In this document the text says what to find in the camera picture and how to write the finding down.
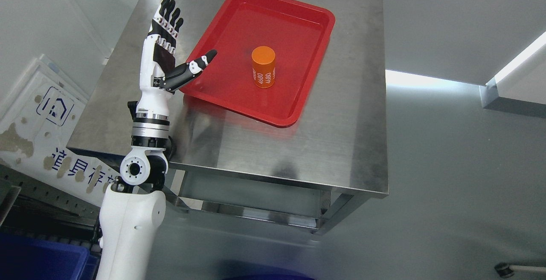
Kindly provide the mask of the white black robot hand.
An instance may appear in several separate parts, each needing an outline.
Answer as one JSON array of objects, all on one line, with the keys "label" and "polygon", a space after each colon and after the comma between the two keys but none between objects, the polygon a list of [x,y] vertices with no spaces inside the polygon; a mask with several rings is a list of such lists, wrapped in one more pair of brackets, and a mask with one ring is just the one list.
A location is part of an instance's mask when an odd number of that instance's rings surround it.
[{"label": "white black robot hand", "polygon": [[201,76],[217,55],[211,49],[192,61],[176,65],[176,43],[184,19],[175,0],[162,0],[152,17],[142,48],[139,88],[142,97],[135,108],[136,118],[167,119],[166,105],[181,87]]}]

